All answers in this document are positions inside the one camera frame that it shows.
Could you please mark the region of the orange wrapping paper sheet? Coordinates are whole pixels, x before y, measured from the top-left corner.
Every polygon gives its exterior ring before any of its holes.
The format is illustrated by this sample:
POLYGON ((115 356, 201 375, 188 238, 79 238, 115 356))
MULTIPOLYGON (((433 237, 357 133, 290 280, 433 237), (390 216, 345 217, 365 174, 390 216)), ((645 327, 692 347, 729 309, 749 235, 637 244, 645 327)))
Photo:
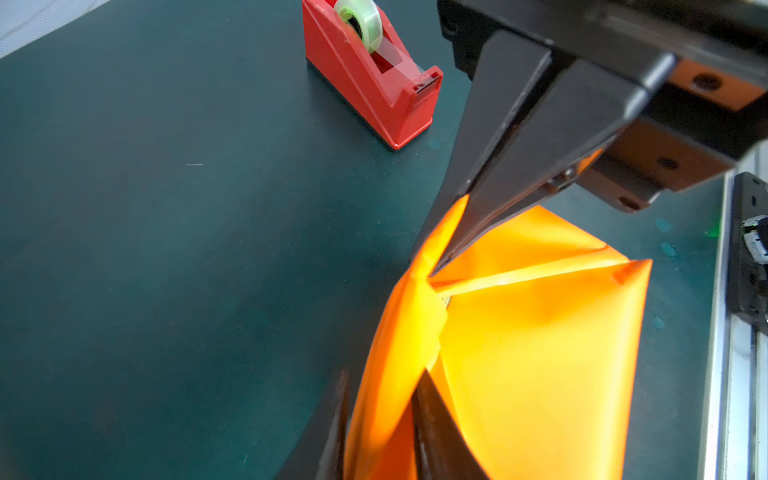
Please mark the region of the orange wrapping paper sheet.
POLYGON ((410 400, 428 376, 490 478, 620 478, 651 262, 535 207, 439 267, 467 213, 457 200, 388 299, 345 477, 415 477, 410 400))

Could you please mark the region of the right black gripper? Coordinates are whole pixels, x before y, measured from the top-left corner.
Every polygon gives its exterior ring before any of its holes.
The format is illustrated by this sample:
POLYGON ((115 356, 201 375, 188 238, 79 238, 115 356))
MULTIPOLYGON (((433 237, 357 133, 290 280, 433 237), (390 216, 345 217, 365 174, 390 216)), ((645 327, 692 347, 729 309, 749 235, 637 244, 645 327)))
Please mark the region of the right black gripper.
POLYGON ((734 167, 767 137, 767 8, 754 1, 441 1, 471 80, 498 30, 551 64, 468 190, 434 271, 579 184, 635 212, 734 167))

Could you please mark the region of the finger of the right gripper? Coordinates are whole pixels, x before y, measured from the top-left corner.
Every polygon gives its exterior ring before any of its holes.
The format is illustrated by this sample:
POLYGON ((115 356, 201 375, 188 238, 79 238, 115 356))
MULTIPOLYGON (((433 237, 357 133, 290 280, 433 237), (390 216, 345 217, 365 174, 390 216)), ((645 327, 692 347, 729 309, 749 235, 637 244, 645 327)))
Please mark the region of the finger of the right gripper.
POLYGON ((469 192, 530 91, 551 64, 551 50, 506 30, 483 45, 450 162, 410 258, 453 203, 469 192))

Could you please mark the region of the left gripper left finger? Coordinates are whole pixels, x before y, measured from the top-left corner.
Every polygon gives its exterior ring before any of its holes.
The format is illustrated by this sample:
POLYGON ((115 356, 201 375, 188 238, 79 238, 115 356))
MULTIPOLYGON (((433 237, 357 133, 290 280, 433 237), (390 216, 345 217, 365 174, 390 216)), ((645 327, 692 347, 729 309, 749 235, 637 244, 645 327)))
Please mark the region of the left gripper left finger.
POLYGON ((340 370, 316 405, 275 479, 343 479, 349 419, 349 374, 340 370))

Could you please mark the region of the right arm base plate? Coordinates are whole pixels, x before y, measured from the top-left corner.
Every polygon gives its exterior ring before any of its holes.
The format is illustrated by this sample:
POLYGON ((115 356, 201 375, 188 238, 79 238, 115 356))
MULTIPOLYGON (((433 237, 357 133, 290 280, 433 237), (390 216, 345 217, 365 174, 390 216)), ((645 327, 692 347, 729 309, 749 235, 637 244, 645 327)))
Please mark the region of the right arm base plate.
POLYGON ((752 173, 733 179, 726 304, 767 333, 767 183, 752 173))

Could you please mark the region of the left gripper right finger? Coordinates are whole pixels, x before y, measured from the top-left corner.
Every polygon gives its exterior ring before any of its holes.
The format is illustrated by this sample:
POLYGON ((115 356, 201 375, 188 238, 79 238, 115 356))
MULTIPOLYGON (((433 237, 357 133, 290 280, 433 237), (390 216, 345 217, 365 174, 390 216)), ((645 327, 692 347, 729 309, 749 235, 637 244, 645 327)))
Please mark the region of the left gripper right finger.
POLYGON ((489 479, 466 444, 428 371, 424 371, 418 381, 411 407, 418 479, 489 479))

